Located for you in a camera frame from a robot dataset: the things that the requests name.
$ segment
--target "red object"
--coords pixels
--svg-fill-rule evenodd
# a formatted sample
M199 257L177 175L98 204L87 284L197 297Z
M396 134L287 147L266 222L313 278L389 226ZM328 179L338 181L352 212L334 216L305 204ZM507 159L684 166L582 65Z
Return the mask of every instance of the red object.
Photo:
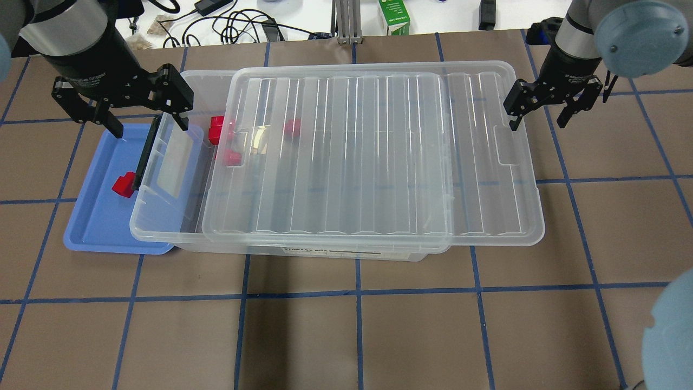
M224 163L227 167L237 167L243 163L243 156L239 152L228 150L224 153Z
M212 117L209 120L209 132L207 138L212 145L219 145L221 139L221 128L224 126L224 116ZM234 140L234 131L236 129L236 121L229 121L229 141Z
M284 136L296 138L301 135L301 120L291 119L284 124Z
M134 193L132 183L134 183L134 172L127 172L124 176L118 177L118 180L116 180L111 189L116 194L129 198Z

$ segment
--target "clear plastic box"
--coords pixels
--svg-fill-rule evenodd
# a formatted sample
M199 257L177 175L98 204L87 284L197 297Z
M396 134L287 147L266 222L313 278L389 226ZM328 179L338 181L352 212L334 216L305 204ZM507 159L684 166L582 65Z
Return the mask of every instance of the clear plastic box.
M543 236L525 127L511 132L502 109L515 80L508 64L244 69L230 94L232 74L184 72L195 91L192 126L162 121L130 221L138 239L190 251L420 260L450 245L527 246ZM342 115L321 87L355 108L343 110L343 142L318 126L320 113L330 112L330 125ZM383 113L393 107L404 116ZM224 112L234 135L227 120L215 161L203 129ZM284 129L294 119L296 137ZM240 165L228 166L227 150L241 154ZM209 192L212 176L222 184ZM339 197L328 198L336 185L330 195Z

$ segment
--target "white label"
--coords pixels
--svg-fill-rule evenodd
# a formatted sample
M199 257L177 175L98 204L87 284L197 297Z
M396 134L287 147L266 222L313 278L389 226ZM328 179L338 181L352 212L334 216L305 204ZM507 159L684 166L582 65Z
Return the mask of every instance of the white label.
M166 154L157 178L157 185L174 198L178 197L180 187L183 184L183 177L192 148L193 140L180 127L174 126L171 129Z
M282 248L287 255L305 255L321 257L347 257L350 259L392 259L407 260L411 253L402 252L355 252L355 251L330 251L326 249L301 249L301 248Z

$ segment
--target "transparent plastic lid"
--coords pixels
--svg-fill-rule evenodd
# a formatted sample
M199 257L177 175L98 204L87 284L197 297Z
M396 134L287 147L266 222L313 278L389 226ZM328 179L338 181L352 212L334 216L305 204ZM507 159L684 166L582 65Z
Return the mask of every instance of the transparent plastic lid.
M204 208L214 242L437 253L544 232L504 62L247 68Z

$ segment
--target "green box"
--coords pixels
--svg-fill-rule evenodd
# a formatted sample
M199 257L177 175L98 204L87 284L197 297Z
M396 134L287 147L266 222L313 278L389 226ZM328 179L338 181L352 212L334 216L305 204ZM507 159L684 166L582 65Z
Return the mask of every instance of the green box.
M380 21L388 35L409 35L409 18L404 0L378 0L380 4Z

